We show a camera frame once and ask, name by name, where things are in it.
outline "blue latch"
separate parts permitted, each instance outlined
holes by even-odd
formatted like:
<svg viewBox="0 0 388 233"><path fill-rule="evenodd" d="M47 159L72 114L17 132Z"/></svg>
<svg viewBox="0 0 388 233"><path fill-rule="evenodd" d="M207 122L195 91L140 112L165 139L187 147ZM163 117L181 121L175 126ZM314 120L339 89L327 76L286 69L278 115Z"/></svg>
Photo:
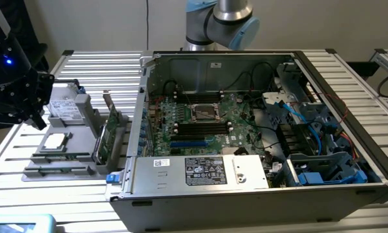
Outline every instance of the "blue latch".
<svg viewBox="0 0 388 233"><path fill-rule="evenodd" d="M120 175L107 175L107 183L119 183Z"/></svg>

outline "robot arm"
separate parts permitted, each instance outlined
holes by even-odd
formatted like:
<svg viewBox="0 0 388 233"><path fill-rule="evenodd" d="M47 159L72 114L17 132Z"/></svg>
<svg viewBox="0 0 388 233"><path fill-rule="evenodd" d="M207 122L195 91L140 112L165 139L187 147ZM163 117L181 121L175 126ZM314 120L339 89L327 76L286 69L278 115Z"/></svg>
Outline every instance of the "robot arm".
<svg viewBox="0 0 388 233"><path fill-rule="evenodd" d="M53 82L53 75L32 68L0 10L0 123L47 127L41 114Z"/></svg>
<svg viewBox="0 0 388 233"><path fill-rule="evenodd" d="M184 50L215 50L216 43L244 50L260 24L252 10L247 0L188 0Z"/></svg>

